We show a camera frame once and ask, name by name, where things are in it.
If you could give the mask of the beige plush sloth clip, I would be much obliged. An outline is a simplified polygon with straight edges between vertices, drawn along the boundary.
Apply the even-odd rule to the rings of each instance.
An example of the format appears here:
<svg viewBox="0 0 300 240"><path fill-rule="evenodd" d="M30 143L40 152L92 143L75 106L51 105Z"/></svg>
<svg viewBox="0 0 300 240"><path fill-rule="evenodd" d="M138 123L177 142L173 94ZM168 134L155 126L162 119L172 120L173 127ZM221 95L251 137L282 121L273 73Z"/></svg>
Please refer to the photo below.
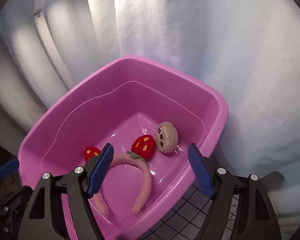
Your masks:
<svg viewBox="0 0 300 240"><path fill-rule="evenodd" d="M164 154L173 152L177 148L178 141L178 131L171 122L159 124L155 133L155 143L160 152Z"/></svg>

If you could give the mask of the pink fuzzy strawberry headband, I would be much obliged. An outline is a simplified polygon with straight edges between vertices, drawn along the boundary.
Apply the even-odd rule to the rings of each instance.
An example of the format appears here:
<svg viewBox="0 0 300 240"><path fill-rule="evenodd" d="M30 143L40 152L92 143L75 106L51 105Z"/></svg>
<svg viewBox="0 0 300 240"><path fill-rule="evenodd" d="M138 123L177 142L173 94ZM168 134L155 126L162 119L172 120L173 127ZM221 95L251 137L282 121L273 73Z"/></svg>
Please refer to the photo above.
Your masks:
<svg viewBox="0 0 300 240"><path fill-rule="evenodd" d="M147 161L155 153L155 140L142 135L126 153L113 157L101 189L93 196L94 207L106 216L110 214L111 201L128 203L131 213L140 215L152 192L152 174Z"/></svg>

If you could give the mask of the white grid tablecloth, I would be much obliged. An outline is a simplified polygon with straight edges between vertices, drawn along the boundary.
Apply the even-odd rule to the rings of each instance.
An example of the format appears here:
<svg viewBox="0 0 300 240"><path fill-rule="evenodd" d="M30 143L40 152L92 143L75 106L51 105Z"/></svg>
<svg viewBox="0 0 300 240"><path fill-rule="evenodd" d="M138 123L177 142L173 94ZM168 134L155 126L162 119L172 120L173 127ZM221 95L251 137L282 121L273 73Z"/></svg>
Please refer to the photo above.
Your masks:
<svg viewBox="0 0 300 240"><path fill-rule="evenodd" d="M211 204L194 181L170 211L139 239L195 239Z"/></svg>

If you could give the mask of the pink plastic tub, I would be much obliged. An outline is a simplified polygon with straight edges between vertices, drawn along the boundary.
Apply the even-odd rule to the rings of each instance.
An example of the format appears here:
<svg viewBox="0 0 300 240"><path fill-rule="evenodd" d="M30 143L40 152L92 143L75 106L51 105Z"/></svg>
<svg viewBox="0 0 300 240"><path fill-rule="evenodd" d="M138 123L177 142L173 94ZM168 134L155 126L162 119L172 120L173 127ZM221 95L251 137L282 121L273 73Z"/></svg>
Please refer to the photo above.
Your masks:
<svg viewBox="0 0 300 240"><path fill-rule="evenodd" d="M33 126L18 151L21 183L35 187L42 174L60 176L84 164L84 151L112 144L126 153L144 134L171 122L179 134L169 154L156 151L148 165L152 192L143 213L111 201L110 214L93 214L106 239L136 239L156 224L194 181L187 147L208 157L229 115L225 98L207 84L164 64L121 57L61 97Z"/></svg>

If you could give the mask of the white curtain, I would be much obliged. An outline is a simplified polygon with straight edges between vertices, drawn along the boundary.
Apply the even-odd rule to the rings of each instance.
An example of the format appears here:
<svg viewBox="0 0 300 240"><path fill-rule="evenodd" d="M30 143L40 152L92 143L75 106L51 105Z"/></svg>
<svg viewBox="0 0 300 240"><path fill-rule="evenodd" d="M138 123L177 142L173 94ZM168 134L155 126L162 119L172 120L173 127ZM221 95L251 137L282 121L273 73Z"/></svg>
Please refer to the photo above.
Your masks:
<svg viewBox="0 0 300 240"><path fill-rule="evenodd" d="M26 133L70 88L139 55L217 89L230 108L222 155L263 176L279 225L300 225L300 9L293 0L46 0L58 70L32 19L33 0L0 12L0 145Z"/></svg>

